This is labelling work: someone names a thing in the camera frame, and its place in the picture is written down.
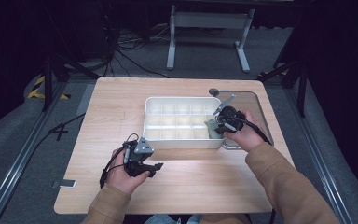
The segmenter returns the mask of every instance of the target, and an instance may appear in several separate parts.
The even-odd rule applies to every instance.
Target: metal stand
[[[305,62],[305,60],[300,60],[299,62],[286,63],[268,73],[263,74],[264,76],[258,77],[257,80],[261,82],[265,82],[284,71],[287,71],[287,74],[281,81],[281,85],[285,89],[292,89],[296,81],[299,79],[297,109],[301,117],[305,118],[304,103],[305,103],[305,91],[306,91],[307,76],[308,76],[307,63]]]
[[[43,70],[45,76],[45,104],[42,111],[46,111],[51,105],[53,100],[53,75],[59,82],[67,82],[69,79],[69,73],[65,68],[65,64],[68,63],[78,71],[84,73],[93,79],[98,79],[100,76],[91,72],[88,68],[80,65],[79,63],[72,62],[71,60],[61,56],[60,54],[50,54],[45,60],[45,69]]]
[[[238,57],[240,58],[242,71],[250,72],[243,46],[249,33],[255,10],[249,10],[248,14],[227,14],[227,13],[204,13],[204,12],[177,12],[175,6],[171,8],[171,41],[168,51],[167,69],[173,70],[175,60],[175,28],[176,27],[204,27],[204,28],[225,28],[242,29],[240,41],[235,42]]]

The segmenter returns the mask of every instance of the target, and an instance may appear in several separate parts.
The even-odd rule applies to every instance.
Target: tripod leg
[[[258,77],[257,80],[259,80],[261,82],[265,82],[265,81],[269,80],[270,78],[275,77],[275,76],[279,75],[280,73],[292,68],[295,65],[296,65],[296,62],[286,63],[286,64],[266,73],[264,76]]]
[[[100,76],[98,76],[98,75],[95,74],[94,72],[90,71],[88,68],[82,66],[80,63],[75,63],[75,62],[73,62],[73,61],[71,61],[71,60],[69,60],[69,59],[63,57],[62,55],[60,55],[60,54],[58,54],[58,53],[55,53],[53,56],[54,56],[54,59],[56,59],[56,61],[58,61],[57,64],[60,64],[60,65],[61,65],[61,67],[57,66],[58,68],[62,68],[64,63],[68,63],[68,64],[70,64],[72,67],[74,67],[75,69],[77,69],[78,71],[82,72],[83,74],[87,75],[87,76],[90,77],[90,78],[93,78],[93,79],[98,79],[98,78],[100,78]]]
[[[295,63],[287,72],[286,76],[283,78],[283,80],[281,81],[281,85],[283,88],[285,89],[292,89],[293,86],[295,85],[295,83],[297,82],[300,73],[301,73],[301,68],[302,66],[302,61]]]
[[[53,83],[52,83],[52,72],[50,64],[50,56],[45,60],[45,69],[43,70],[45,75],[45,104],[43,105],[42,111],[46,111],[53,101]]]
[[[307,75],[308,70],[305,64],[302,65],[302,70],[300,74],[299,86],[298,86],[298,96],[297,96],[297,109],[301,117],[305,118],[304,114],[304,102],[305,102],[305,91],[307,88]]]

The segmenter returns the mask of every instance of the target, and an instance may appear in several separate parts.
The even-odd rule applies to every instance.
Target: metal rail
[[[51,105],[45,112],[42,112],[40,114],[19,155],[13,162],[10,169],[7,171],[7,175],[5,176],[5,179],[0,187],[0,217],[3,215],[8,203],[10,202],[11,196],[13,195],[14,190],[20,182],[21,176],[25,171],[26,165],[34,154],[34,147],[37,143],[36,141],[38,140],[40,133],[48,120],[49,115],[53,111],[54,106],[63,94],[65,87],[66,83],[59,82],[57,84],[57,89],[54,92],[53,101],[51,102]]]
[[[300,114],[298,113],[296,107],[297,100],[293,90],[285,89],[284,93],[289,101],[290,106],[294,110],[296,114],[296,119],[300,124],[301,129],[307,139],[308,145],[310,147],[310,155],[312,161],[316,167],[319,177],[322,180],[324,189],[327,192],[327,196],[329,197],[334,212],[336,213],[340,223],[353,223],[348,209],[345,206],[345,203],[342,201],[341,195],[338,192],[336,181],[334,180],[334,177],[331,175],[326,163],[324,162],[322,153],[315,142],[312,132],[310,131],[309,124],[307,123],[307,120],[301,118]]]

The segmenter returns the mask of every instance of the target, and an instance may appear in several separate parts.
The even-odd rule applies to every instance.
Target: gray carpet
[[[169,43],[165,39],[123,53],[142,67],[170,77],[255,79],[258,73],[272,69],[290,32],[290,29],[264,28],[250,31],[245,44],[251,67],[250,74],[241,71],[238,56],[233,48],[233,42],[237,36],[241,36],[237,31],[224,31],[219,35],[195,30],[183,31],[177,36],[176,61],[172,71],[165,69]],[[134,77],[159,77],[145,72],[119,54],[116,54],[116,57],[112,61],[113,73],[109,68],[107,76],[125,77],[127,70]],[[104,68],[96,72],[103,74]],[[285,90],[273,84],[279,79],[275,77],[268,81],[266,90],[296,168],[310,179],[329,202],[324,184],[312,162],[305,136],[296,122],[296,111],[290,106]],[[89,84],[93,83],[93,80],[86,79],[83,75],[73,75],[65,89],[65,93],[71,94],[71,98],[60,100],[56,104],[40,138],[47,134],[48,130],[85,110],[92,90],[92,85]],[[34,80],[24,90],[25,95],[33,85]],[[41,99],[26,99],[23,105],[0,120],[0,183],[32,130],[42,106]],[[306,98],[306,116],[324,160],[337,182],[342,199],[349,208],[352,221],[358,223],[358,182],[343,159],[310,86]],[[57,141],[57,134],[52,134],[40,145],[29,162],[0,223],[79,223],[84,218],[84,215],[56,214],[53,205],[58,189],[51,187],[54,181],[61,180],[64,175],[80,124],[81,119],[68,124],[65,130],[69,133],[65,133],[60,141]],[[251,217],[253,223],[269,221],[269,214],[253,214]],[[276,217],[275,223],[282,223],[282,220]]]

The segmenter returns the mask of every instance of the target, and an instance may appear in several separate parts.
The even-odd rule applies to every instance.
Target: hand
[[[109,174],[106,178],[106,184],[131,195],[135,189],[138,188],[138,186],[145,182],[149,176],[149,172],[143,172],[136,177],[129,176],[124,170],[124,166],[122,165],[124,162],[125,151],[126,150],[122,150],[120,153],[118,153],[117,157],[110,165],[110,167],[118,167],[109,171]]]
[[[245,115],[246,119],[253,124],[257,125],[261,130],[260,124],[253,119],[250,111],[241,111]],[[243,128],[236,133],[224,133],[225,137],[236,142],[243,150],[250,152],[253,148],[264,143],[264,140],[249,126],[243,125]]]

